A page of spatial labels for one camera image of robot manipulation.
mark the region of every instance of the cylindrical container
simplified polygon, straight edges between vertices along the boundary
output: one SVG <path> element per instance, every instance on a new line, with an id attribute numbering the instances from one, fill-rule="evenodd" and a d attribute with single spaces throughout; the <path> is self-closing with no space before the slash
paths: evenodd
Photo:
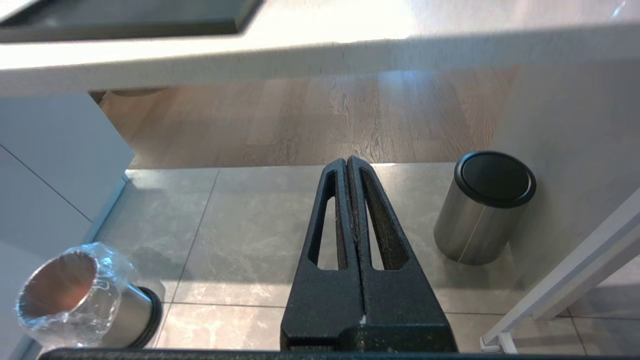
<path id="1" fill-rule="evenodd" d="M 159 299 L 155 299 L 152 291 L 129 284 L 120 295 L 119 306 L 115 306 L 118 293 L 110 291 L 112 285 L 96 280 L 98 265 L 94 257 L 84 252 L 64 253 L 42 265 L 20 293 L 18 314 L 22 321 L 58 314 L 73 314 L 74 318 L 82 319 L 82 313 L 86 312 L 88 322 L 96 318 L 113 319 L 101 346 L 143 346 L 141 342 L 146 343 L 157 329 Z M 111 316 L 109 313 L 114 309 L 116 313 Z M 82 322 L 70 326 L 81 327 Z M 44 334 L 46 338 L 83 331 L 74 329 L 67 333 L 61 329 L 64 328 L 52 326 L 39 331 L 48 332 Z"/>
<path id="2" fill-rule="evenodd" d="M 463 264 L 496 260 L 535 192 L 533 173 L 516 158 L 495 151 L 464 155 L 433 230 L 438 248 Z"/>

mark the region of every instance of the white countertop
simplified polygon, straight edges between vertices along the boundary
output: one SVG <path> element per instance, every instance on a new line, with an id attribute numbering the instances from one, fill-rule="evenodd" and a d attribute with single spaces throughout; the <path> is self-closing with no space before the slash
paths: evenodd
<path id="1" fill-rule="evenodd" d="M 640 57 L 640 0 L 267 0 L 244 33 L 0 45 L 0 95 Z"/>

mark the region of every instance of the black rubber ring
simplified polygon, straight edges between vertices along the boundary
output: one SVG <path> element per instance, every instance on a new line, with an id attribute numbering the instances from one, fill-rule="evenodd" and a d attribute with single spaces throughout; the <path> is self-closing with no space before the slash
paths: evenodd
<path id="1" fill-rule="evenodd" d="M 156 293 L 152 290 L 138 286 L 138 289 L 142 291 L 151 300 L 151 317 L 145 330 L 135 339 L 127 348 L 143 348 L 147 346 L 149 341 L 154 337 L 160 323 L 162 322 L 162 301 Z"/>

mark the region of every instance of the cabinet door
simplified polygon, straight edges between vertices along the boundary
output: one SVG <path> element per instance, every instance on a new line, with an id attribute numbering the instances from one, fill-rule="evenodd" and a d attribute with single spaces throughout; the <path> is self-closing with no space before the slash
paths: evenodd
<path id="1" fill-rule="evenodd" d="M 134 155 L 87 94 L 0 98 L 0 145 L 91 221 Z"/>
<path id="2" fill-rule="evenodd" d="M 15 299 L 49 258 L 79 245 L 91 222 L 0 146 L 0 360 L 15 358 L 24 332 Z"/>

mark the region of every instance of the gray marble tile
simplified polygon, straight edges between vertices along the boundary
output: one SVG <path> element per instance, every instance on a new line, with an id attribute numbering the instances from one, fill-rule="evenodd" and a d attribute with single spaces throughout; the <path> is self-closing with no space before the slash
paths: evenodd
<path id="1" fill-rule="evenodd" d="M 588 355 L 640 356 L 640 320 L 574 318 Z"/>
<path id="2" fill-rule="evenodd" d="M 525 295 L 507 247 L 484 266 L 446 258 L 433 227 L 453 175 L 453 163 L 375 166 L 398 220 L 445 312 L 506 314 Z"/>
<path id="3" fill-rule="evenodd" d="M 500 315 L 447 314 L 460 352 L 480 352 L 480 337 L 502 317 Z M 584 355 L 571 318 L 536 322 L 531 317 L 511 331 L 520 354 Z"/>
<path id="4" fill-rule="evenodd" d="M 285 306 L 322 169 L 220 170 L 175 301 Z"/>
<path id="5" fill-rule="evenodd" d="M 140 273 L 136 284 L 164 292 L 164 301 L 171 301 L 218 169 L 129 170 L 127 175 L 131 180 L 96 240 L 130 257 Z"/>
<path id="6" fill-rule="evenodd" d="M 156 348 L 279 350 L 278 307 L 172 304 Z"/>
<path id="7" fill-rule="evenodd" d="M 221 170 L 176 301 L 285 306 L 322 168 Z M 489 265 L 468 266 L 444 257 L 434 243 L 453 164 L 375 168 L 443 309 L 506 314 L 524 295 L 508 248 Z M 319 265 L 335 268 L 333 222 L 325 222 L 323 235 Z"/>
<path id="8" fill-rule="evenodd" d="M 640 319 L 640 258 L 634 258 L 574 302 L 573 316 Z"/>

